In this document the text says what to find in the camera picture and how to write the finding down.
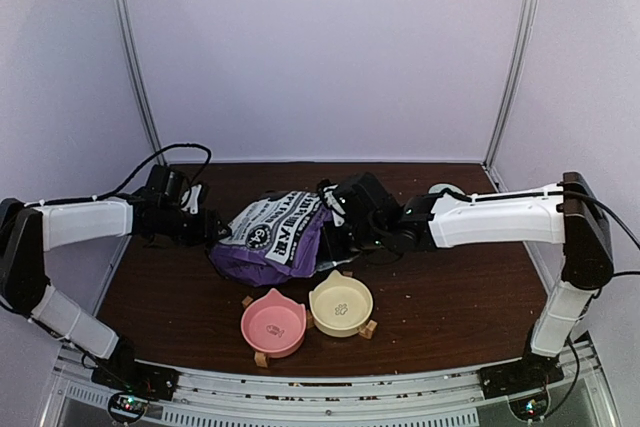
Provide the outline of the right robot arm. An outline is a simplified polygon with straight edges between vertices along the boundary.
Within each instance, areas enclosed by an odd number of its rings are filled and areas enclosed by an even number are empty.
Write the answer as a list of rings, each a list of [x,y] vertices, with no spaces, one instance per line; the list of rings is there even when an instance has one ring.
[[[334,216],[336,244],[354,253],[385,249],[402,256],[461,245],[537,242],[560,245],[564,263],[525,350],[513,366],[519,387],[535,387],[551,371],[591,299],[613,277],[610,226],[583,176],[518,192],[464,194],[451,187],[399,204],[366,172],[317,192]]]

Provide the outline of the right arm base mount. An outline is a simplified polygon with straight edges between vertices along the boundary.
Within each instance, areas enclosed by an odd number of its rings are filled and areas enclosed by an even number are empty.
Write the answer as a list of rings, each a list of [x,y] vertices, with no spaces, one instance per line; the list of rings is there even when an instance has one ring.
[[[564,379],[559,357],[526,353],[521,359],[483,367],[478,371],[485,399],[542,389]]]

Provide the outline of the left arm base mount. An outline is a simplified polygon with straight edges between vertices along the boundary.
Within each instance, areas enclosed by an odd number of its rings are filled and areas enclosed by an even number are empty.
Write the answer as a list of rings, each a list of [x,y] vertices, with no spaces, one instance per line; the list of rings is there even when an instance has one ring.
[[[107,359],[91,356],[96,364],[93,383],[150,400],[171,401],[179,372],[173,368],[138,361],[128,339],[120,339]]]

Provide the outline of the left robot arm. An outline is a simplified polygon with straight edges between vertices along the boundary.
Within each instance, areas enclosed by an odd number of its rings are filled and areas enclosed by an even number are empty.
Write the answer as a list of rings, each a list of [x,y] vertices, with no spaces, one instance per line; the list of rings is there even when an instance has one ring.
[[[119,352],[123,340],[46,272],[49,252],[106,239],[165,237],[181,246],[207,246],[229,236],[219,214],[204,207],[207,187],[167,166],[154,166],[133,193],[115,191],[72,200],[1,203],[1,303],[10,313],[52,331],[96,360],[123,391],[144,380],[138,362]]]

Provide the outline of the purple pet food bag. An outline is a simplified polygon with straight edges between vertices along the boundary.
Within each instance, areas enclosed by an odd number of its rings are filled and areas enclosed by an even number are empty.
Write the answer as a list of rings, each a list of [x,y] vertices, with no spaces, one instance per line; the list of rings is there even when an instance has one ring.
[[[316,193],[267,193],[231,221],[232,235],[208,257],[222,277],[252,287],[310,278],[355,259],[328,258],[328,221],[332,215]]]

